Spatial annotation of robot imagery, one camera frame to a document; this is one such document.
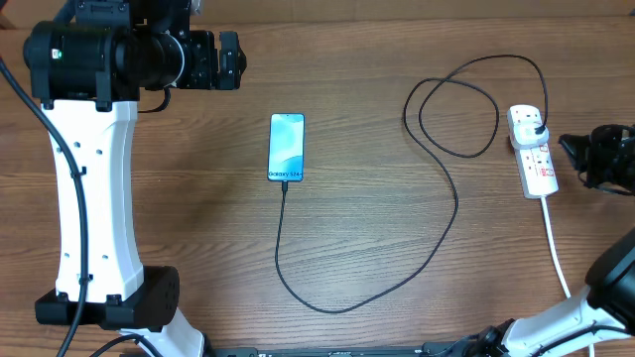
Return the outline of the blue Samsung Galaxy smartphone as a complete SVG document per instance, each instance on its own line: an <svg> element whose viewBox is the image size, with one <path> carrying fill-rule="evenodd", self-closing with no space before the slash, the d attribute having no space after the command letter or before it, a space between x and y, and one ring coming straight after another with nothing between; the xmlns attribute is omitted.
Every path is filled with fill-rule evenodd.
<svg viewBox="0 0 635 357"><path fill-rule="evenodd" d="M273 114L267 179L269 181L302 181L304 178L305 115Z"/></svg>

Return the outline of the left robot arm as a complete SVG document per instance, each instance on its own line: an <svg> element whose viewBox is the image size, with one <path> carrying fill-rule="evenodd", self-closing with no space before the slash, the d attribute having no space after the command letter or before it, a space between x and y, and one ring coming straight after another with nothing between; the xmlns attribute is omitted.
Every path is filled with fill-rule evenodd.
<svg viewBox="0 0 635 357"><path fill-rule="evenodd" d="M41 324L114 330L150 356L209 356L179 308L180 277L140 258L131 158L142 90L235 90L246 57L234 32L192 30L195 1L69 1L24 45L56 167L61 257Z"/></svg>

